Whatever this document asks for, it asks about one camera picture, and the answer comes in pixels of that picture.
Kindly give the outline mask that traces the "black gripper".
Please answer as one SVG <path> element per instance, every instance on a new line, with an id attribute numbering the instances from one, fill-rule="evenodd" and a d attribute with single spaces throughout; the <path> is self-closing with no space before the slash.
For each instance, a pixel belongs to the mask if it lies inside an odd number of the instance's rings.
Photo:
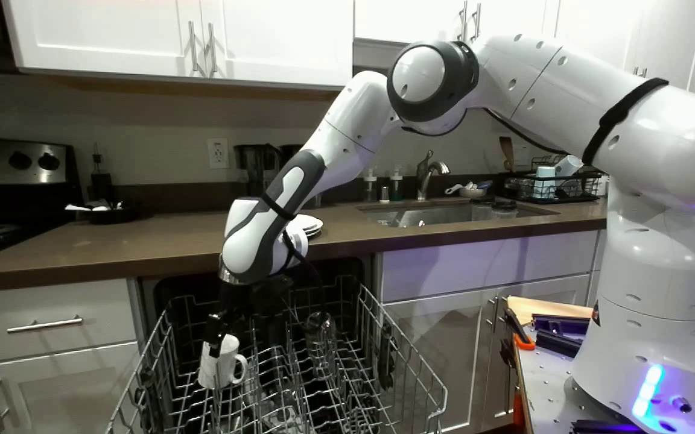
<path id="1" fill-rule="evenodd" d="M 220 359 L 223 339 L 225 339 L 225 322 L 226 329 L 246 337 L 273 337 L 278 315 L 283 311 L 283 297 L 275 284 L 223 284 L 223 312 L 207 312 L 207 344 L 211 357 Z"/>

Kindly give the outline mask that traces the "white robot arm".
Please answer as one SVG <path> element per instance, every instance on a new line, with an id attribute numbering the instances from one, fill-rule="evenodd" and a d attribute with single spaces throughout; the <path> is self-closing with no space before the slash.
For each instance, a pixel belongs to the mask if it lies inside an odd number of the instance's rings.
<path id="1" fill-rule="evenodd" d="M 559 41 L 424 41 L 358 71 L 265 191 L 229 205 L 220 275 L 250 284 L 299 263 L 301 205 L 358 179 L 392 129 L 436 136 L 474 110 L 609 179 L 599 297 L 573 378 L 640 423 L 695 432 L 695 91 Z"/>

